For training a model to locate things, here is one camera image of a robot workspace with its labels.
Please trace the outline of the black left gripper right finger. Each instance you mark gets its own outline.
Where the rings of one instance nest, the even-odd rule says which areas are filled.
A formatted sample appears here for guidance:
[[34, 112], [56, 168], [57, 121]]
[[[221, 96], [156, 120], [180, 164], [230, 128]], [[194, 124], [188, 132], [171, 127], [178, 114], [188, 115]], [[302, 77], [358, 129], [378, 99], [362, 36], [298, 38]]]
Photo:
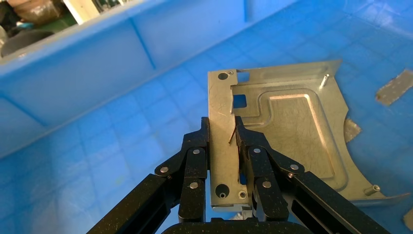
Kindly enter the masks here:
[[235, 134], [257, 218], [291, 234], [385, 234], [387, 230], [235, 117]]

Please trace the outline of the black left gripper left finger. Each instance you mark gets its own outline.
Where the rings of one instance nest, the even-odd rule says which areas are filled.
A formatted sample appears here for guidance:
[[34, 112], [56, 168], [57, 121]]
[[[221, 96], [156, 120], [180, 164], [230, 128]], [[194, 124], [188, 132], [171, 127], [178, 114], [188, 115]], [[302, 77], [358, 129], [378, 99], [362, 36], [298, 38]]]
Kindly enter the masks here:
[[181, 150], [156, 167], [88, 232], [90, 234], [154, 234], [178, 206], [179, 222], [163, 232], [181, 234], [184, 223], [206, 218], [209, 119], [184, 135]]

